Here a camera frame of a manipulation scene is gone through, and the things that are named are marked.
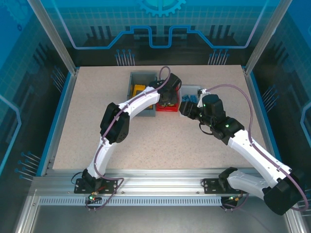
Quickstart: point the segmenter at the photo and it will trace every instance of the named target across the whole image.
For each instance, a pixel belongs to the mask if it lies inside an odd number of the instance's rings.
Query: metal base plate
[[[108,180],[102,180],[101,187],[105,187],[101,191],[99,191],[99,194],[112,194],[114,191],[114,186],[118,185],[117,181],[108,181]],[[88,185],[85,184],[84,180],[82,178],[76,180],[76,186],[74,188],[74,193],[76,194],[90,194],[94,192]]]
[[[240,194],[241,190],[227,189],[226,191],[219,185],[218,179],[203,179],[202,186],[205,194]]]

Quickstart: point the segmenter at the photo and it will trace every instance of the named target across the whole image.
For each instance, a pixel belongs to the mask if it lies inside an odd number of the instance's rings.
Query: gray bin
[[[145,85],[146,87],[150,82],[157,80],[155,72],[131,72],[130,83],[127,91],[127,99],[132,98],[135,85]],[[156,105],[152,105],[152,109],[145,109],[138,113],[138,117],[155,117],[156,116]]]

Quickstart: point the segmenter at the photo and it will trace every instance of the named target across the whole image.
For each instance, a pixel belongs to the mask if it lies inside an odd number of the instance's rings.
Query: table surface
[[[159,72],[162,66],[81,67],[72,94],[53,169],[84,169],[100,139],[100,122],[109,103],[126,101],[131,71]],[[234,84],[249,91],[241,66],[170,66],[183,84],[210,88]],[[222,99],[226,114],[246,128],[249,108],[233,88],[212,91]],[[252,137],[264,146],[256,114]],[[134,117],[129,135],[118,144],[107,168],[190,169],[251,167],[237,152],[213,136],[202,133],[198,121],[179,113],[156,112],[155,117]]]

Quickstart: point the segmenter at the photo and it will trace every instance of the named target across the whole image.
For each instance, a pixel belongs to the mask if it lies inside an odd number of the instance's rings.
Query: purple cable
[[[251,145],[254,147],[254,149],[260,154],[262,155],[266,160],[268,160],[273,166],[275,166],[279,171],[281,171],[294,185],[295,187],[298,189],[300,195],[302,196],[302,199],[303,201],[305,202],[305,207],[303,209],[299,209],[299,208],[295,208],[295,207],[292,207],[291,209],[292,210],[296,210],[296,211],[300,211],[300,212],[303,212],[303,211],[306,211],[308,210],[309,208],[309,203],[308,203],[308,199],[306,197],[306,195],[304,194],[303,190],[300,188],[299,184],[297,184],[297,182],[289,175],[287,174],[287,172],[282,169],[281,167],[279,167],[272,159],[270,159],[267,155],[265,155],[253,142],[253,139],[252,139],[252,136],[251,136],[251,129],[252,129],[252,124],[253,124],[253,109],[252,109],[252,104],[251,104],[251,101],[249,100],[248,96],[245,94],[244,91],[242,91],[240,88],[238,88],[237,86],[235,85],[231,85],[231,84],[221,84],[221,85],[217,85],[215,87],[212,87],[210,88],[209,90],[207,90],[208,92],[211,91],[211,90],[214,90],[216,88],[219,88],[219,87],[232,87],[232,88],[235,88],[237,89],[238,91],[240,91],[244,97],[246,98],[247,100],[247,103],[248,103],[248,106],[249,106],[249,110],[250,110],[250,114],[251,114],[251,118],[250,118],[250,121],[249,121],[249,127],[248,127],[248,140],[250,141]]]
[[[100,177],[102,177],[103,179],[106,179],[106,180],[109,180],[109,181],[118,181],[118,180],[121,180],[121,182],[120,182],[119,185],[117,185],[117,187],[115,188],[115,190],[113,191],[113,193],[111,194],[111,196],[105,201],[105,203],[104,203],[103,205],[101,205],[100,207],[98,207],[97,210],[100,210],[100,209],[104,208],[104,207],[109,203],[109,201],[112,199],[113,195],[115,195],[115,193],[117,192],[118,188],[119,188],[119,187],[121,186],[121,184],[124,182],[124,178],[109,178],[109,177],[106,177],[106,176],[102,175],[102,174],[98,171],[98,169],[97,169],[97,167],[96,167],[96,161],[97,161],[98,154],[99,154],[99,152],[101,151],[101,149],[103,148],[104,143],[105,143],[104,138],[107,136],[108,132],[110,131],[110,129],[112,128],[113,124],[116,122],[116,120],[118,119],[118,117],[121,115],[121,113],[122,113],[126,108],[128,108],[129,105],[130,105],[131,103],[133,103],[134,101],[138,100],[139,98],[141,98],[141,97],[143,97],[143,96],[146,96],[146,95],[148,95],[148,94],[150,94],[150,93],[153,93],[153,92],[155,92],[155,91],[161,89],[161,88],[169,81],[170,75],[171,75],[171,69],[170,69],[168,66],[164,66],[164,67],[161,68],[161,70],[160,70],[160,72],[159,72],[159,79],[161,79],[161,74],[162,74],[162,71],[163,71],[164,68],[167,68],[168,71],[169,71],[169,74],[168,74],[167,78],[165,79],[164,83],[163,83],[161,86],[159,86],[158,88],[154,89],[154,90],[147,91],[147,92],[145,93],[145,95],[138,95],[138,96],[136,96],[135,98],[133,98],[131,101],[129,101],[128,104],[125,105],[125,106],[117,113],[117,115],[113,118],[112,122],[110,123],[110,125],[109,125],[108,128],[107,128],[107,130],[104,132],[104,134],[103,134],[103,136],[102,136],[102,141],[103,141],[103,143],[99,146],[98,150],[96,151],[95,157],[94,157],[94,170],[95,170],[95,172],[96,172]]]
[[[231,207],[231,210],[233,211],[233,210],[237,210],[237,208],[235,208],[235,206],[234,205],[230,205],[230,204],[225,204],[226,206],[229,206],[229,207]],[[270,231],[255,215],[253,215],[251,212],[249,212],[249,211],[246,211],[246,210],[244,210],[244,209],[239,209],[239,210],[241,210],[242,212],[244,212],[244,213],[247,213],[248,215],[250,215],[250,216],[252,216],[264,229],[266,229],[268,232],[270,232],[270,233],[272,233],[272,231]]]

